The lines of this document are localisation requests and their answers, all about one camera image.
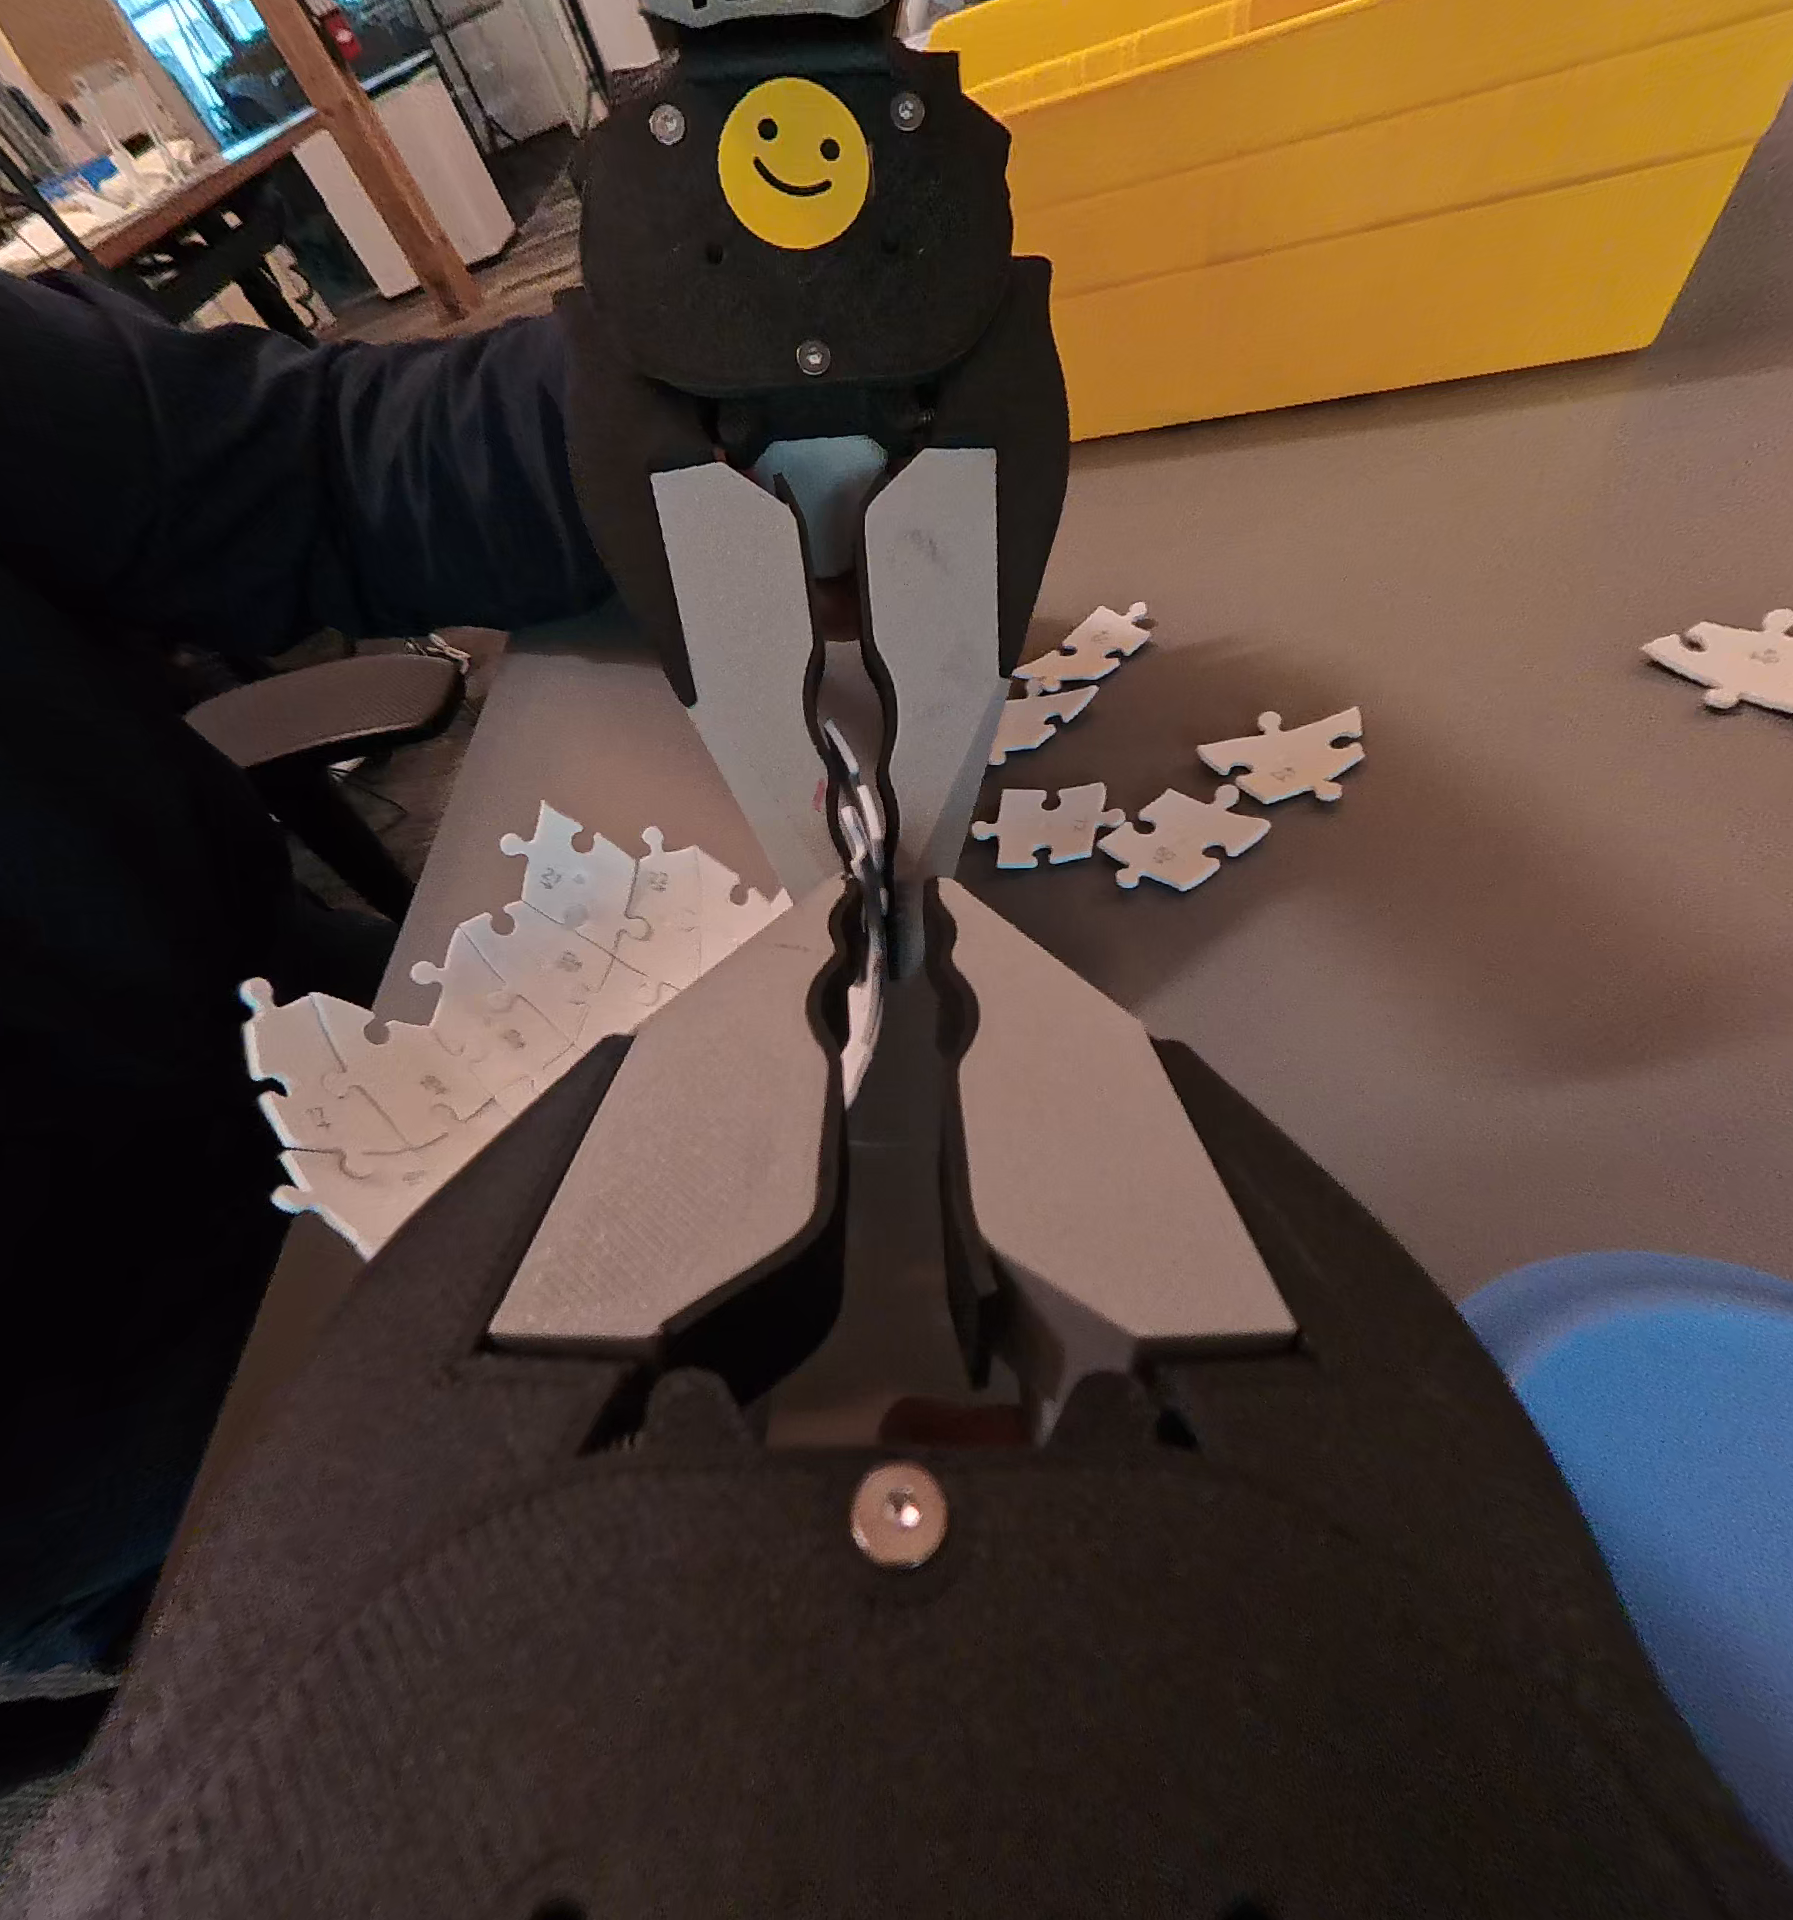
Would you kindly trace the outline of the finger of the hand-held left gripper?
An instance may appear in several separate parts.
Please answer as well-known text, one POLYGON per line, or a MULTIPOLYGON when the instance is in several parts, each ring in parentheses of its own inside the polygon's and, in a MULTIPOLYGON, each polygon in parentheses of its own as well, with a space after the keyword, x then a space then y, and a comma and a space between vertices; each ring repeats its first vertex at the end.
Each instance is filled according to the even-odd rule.
POLYGON ((829 770, 815 721, 822 645, 797 517, 725 464, 653 473, 652 497, 696 734, 778 884, 812 893, 845 856, 826 814, 829 770))
POLYGON ((1002 708, 998 455, 930 445, 861 517, 864 658, 882 692, 894 877, 945 877, 1002 708))

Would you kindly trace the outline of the wooden post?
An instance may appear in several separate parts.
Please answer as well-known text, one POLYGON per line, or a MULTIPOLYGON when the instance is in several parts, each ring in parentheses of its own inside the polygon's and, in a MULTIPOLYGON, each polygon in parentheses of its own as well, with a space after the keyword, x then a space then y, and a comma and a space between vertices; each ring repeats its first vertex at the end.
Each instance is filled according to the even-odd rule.
POLYGON ((445 323, 483 304, 449 229, 355 74, 355 30, 338 2, 256 2, 316 127, 305 174, 380 298, 420 287, 445 323))

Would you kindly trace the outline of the yellow plastic bin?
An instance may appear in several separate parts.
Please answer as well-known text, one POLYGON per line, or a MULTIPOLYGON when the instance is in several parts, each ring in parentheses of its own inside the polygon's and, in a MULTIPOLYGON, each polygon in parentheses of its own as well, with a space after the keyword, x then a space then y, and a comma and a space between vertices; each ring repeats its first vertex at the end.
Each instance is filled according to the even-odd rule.
POLYGON ((1793 2, 976 2, 1076 444, 1646 348, 1793 2))

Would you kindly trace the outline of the wooden work table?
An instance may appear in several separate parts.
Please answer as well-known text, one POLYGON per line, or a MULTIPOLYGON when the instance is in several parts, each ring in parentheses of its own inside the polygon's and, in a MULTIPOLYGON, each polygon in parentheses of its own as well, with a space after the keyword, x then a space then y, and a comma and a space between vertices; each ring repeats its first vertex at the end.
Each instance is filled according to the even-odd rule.
POLYGON ((169 323, 258 323, 311 340, 322 303, 286 244, 276 175, 320 131, 298 112, 194 159, 129 153, 31 185, 0 238, 0 269, 97 276, 169 323))

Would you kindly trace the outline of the white cabinet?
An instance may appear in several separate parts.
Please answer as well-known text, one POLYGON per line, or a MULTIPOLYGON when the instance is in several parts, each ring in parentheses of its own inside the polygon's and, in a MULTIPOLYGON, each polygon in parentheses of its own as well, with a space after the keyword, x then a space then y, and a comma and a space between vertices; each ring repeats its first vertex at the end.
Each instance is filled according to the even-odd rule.
MULTIPOLYGON (((442 74, 426 66, 371 96, 371 106, 462 263, 479 266, 495 259, 514 238, 517 219, 462 127, 442 74)), ((297 147, 297 159, 345 247, 358 256, 368 287, 380 298, 415 291, 404 253, 368 204, 332 131, 308 134, 297 147)))

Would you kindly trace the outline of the partly built white puzzle ball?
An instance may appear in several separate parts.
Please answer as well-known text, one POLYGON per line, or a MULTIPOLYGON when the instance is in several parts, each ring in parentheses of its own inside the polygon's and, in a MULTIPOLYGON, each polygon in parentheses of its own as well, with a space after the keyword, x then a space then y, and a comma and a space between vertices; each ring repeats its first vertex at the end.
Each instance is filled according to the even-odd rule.
POLYGON ((361 1257, 390 1235, 590 1048, 628 1035, 788 909, 785 888, 738 884, 713 855, 669 849, 659 827, 625 852, 540 805, 525 893, 452 928, 427 1022, 377 1018, 305 991, 239 982, 242 1063, 276 1144, 272 1207, 316 1214, 361 1257))

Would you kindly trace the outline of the blue plastic ball stand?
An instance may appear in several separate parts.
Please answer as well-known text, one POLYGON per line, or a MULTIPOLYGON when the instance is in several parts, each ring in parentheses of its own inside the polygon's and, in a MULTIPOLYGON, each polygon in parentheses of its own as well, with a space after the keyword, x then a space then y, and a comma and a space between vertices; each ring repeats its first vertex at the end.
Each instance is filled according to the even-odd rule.
POLYGON ((1462 1304, 1551 1451, 1663 1691, 1793 1869, 1793 1282, 1646 1251, 1462 1304))

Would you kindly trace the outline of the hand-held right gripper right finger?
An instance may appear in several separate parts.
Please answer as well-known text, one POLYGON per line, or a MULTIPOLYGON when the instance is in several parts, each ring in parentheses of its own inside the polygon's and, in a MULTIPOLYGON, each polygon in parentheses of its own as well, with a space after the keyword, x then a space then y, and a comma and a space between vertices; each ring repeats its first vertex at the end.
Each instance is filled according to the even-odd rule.
POLYGON ((1049 1437, 1095 1373, 1290 1354, 1296 1317, 1143 1025, 948 877, 928 971, 967 1380, 1002 1366, 1049 1437))

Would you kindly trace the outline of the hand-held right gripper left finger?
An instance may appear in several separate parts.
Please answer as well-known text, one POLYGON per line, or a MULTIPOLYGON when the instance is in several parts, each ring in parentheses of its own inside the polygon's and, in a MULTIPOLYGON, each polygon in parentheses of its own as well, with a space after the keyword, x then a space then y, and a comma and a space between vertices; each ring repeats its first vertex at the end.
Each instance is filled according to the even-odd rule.
POLYGON ((857 886, 829 877, 649 1016, 487 1338, 759 1402, 838 1316, 857 886))

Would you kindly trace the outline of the person's left forearm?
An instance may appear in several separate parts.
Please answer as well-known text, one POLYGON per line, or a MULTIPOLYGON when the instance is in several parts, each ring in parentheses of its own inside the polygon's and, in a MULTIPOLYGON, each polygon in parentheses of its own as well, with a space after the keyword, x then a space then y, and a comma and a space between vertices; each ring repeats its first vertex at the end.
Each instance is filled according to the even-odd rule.
POLYGON ((609 595, 559 323, 305 347, 0 273, 0 649, 272 658, 313 632, 517 632, 609 595))

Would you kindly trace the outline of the joined puzzle pieces strip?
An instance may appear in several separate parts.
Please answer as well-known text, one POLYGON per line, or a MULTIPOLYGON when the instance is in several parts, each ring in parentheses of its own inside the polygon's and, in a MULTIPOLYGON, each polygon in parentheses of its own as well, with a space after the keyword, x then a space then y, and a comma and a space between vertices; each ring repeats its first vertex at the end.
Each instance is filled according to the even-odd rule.
POLYGON ((864 778, 857 748, 837 720, 822 721, 826 745, 837 837, 859 893, 859 956, 845 996, 845 1041, 838 1051, 842 1098, 850 1106, 881 1046, 888 990, 888 877, 882 805, 864 778))

